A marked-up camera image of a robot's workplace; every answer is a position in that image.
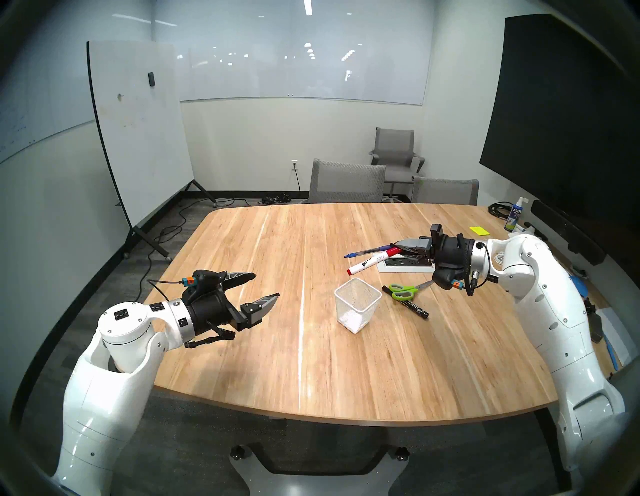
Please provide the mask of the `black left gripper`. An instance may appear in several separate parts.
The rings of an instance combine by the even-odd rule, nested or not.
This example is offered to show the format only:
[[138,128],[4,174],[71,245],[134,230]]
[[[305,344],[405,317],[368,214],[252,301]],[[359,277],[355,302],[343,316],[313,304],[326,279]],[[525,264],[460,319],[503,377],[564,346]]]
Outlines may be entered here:
[[182,293],[182,302],[189,312],[194,334],[200,335],[219,325],[230,324],[236,331],[253,328],[275,306],[280,293],[274,293],[241,305],[241,313],[229,302],[225,291],[254,280],[252,272],[220,272],[221,289],[202,292],[200,289],[186,289]]

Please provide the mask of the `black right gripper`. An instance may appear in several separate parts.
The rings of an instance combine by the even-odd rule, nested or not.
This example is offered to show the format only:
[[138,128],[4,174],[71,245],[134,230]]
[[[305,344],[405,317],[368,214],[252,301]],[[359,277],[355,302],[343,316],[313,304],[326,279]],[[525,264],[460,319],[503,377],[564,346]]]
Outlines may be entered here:
[[[431,238],[410,238],[397,242],[402,251],[395,254],[399,265],[433,265],[433,281],[441,289],[448,291],[460,288],[473,291],[476,279],[472,278],[472,251],[476,245],[473,239],[463,237],[462,233],[453,237],[445,235],[440,224],[430,228]],[[431,258],[419,253],[430,252]]]

